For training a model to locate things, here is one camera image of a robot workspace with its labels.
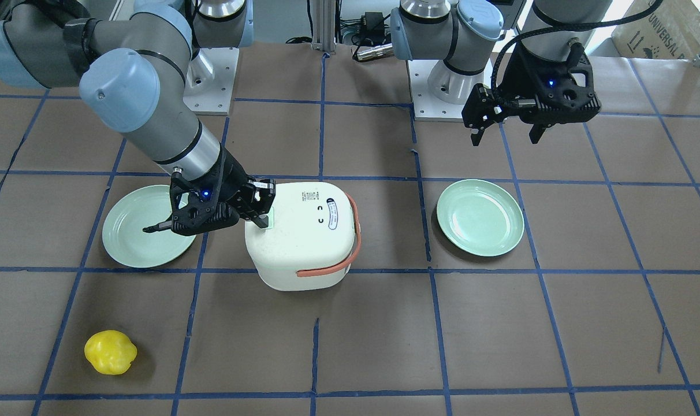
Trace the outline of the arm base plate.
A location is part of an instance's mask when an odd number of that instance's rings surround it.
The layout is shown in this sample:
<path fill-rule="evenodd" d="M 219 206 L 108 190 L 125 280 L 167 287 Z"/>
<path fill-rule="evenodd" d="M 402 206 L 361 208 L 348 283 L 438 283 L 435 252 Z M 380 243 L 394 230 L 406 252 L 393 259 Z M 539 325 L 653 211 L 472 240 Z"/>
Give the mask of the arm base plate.
<path fill-rule="evenodd" d="M 228 116 L 236 79 L 237 48 L 202 48 L 191 61 L 184 103 L 198 115 Z"/>
<path fill-rule="evenodd" d="M 466 76 L 450 70 L 442 60 L 407 61 L 415 118 L 422 121 L 461 122 L 463 106 L 472 87 L 490 86 L 493 70 L 487 60 L 481 73 Z"/>

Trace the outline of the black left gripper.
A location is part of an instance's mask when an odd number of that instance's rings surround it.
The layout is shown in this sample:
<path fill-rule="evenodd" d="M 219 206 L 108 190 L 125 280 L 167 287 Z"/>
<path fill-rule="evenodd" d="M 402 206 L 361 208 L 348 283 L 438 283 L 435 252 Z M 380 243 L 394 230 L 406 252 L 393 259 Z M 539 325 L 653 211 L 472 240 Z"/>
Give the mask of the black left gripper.
<path fill-rule="evenodd" d="M 480 145 L 484 131 L 508 116 L 532 124 L 528 132 L 538 144 L 551 126 L 582 121 L 582 43 L 573 40 L 564 58 L 551 61 L 530 52 L 523 44 L 515 47 L 504 78 L 496 87 L 498 101 L 490 88 L 474 84 L 461 116 L 471 129 L 471 144 Z"/>

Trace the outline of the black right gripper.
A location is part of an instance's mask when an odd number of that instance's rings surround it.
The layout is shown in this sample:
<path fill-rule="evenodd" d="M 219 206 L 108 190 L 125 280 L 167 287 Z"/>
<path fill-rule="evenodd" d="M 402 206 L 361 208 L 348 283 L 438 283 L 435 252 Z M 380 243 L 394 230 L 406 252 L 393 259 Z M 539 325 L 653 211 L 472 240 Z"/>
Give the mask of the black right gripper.
<path fill-rule="evenodd" d="M 203 177 L 203 190 L 211 192 L 207 223 L 237 223 L 242 218 L 260 229 L 269 227 L 276 182 L 248 176 L 225 148 L 219 150 L 217 161 Z"/>

